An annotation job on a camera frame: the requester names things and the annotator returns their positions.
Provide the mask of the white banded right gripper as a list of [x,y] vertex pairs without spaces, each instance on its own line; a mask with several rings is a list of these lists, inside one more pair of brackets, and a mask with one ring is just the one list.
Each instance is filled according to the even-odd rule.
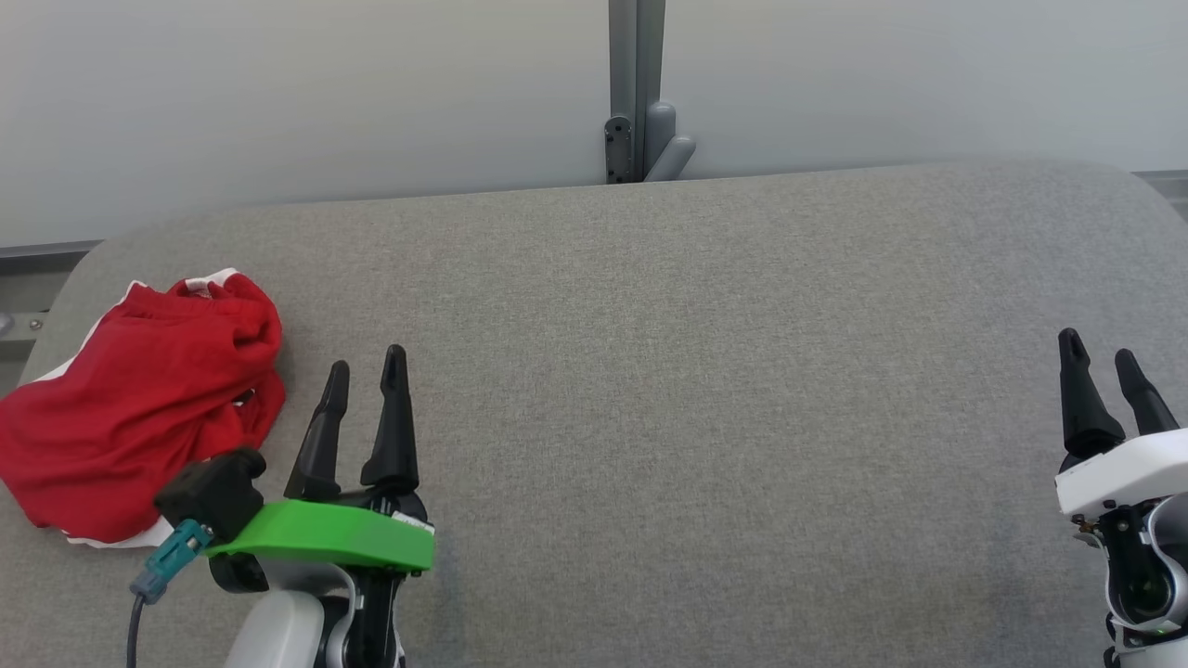
[[1069,519],[1099,519],[1108,511],[1108,502],[1121,508],[1184,494],[1187,430],[1180,429],[1133,351],[1116,353],[1117,382],[1142,435],[1127,443],[1123,443],[1123,427],[1098,393],[1091,357],[1078,330],[1061,330],[1059,357],[1066,459],[1088,459],[1055,477],[1061,513]]

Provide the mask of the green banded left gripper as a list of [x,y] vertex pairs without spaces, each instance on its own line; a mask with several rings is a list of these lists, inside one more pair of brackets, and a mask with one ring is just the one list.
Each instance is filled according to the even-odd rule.
[[349,390],[349,365],[335,361],[293,460],[283,492],[289,500],[264,505],[235,538],[204,550],[211,576],[225,591],[280,590],[326,565],[402,576],[432,569],[434,528],[415,492],[421,474],[407,351],[390,345],[383,360],[381,422],[360,479],[368,487],[393,490],[342,494],[336,483]]

